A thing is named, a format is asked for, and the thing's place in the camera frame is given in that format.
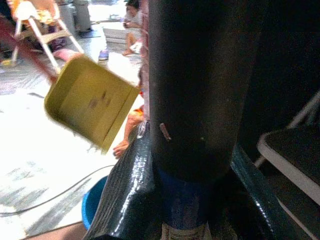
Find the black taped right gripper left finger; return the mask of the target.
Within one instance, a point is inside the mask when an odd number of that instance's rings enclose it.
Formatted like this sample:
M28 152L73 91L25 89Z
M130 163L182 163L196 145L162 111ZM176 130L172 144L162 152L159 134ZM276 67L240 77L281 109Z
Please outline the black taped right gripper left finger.
M157 239L157 188L146 120L111 172L84 195L84 227L86 240Z

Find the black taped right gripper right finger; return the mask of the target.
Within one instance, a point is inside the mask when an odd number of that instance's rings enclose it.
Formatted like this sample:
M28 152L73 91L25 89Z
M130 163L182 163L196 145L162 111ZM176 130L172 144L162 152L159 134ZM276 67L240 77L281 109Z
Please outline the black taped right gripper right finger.
M298 240L295 226L281 207L265 176L239 144L234 146L230 167L248 193L253 218L266 240Z

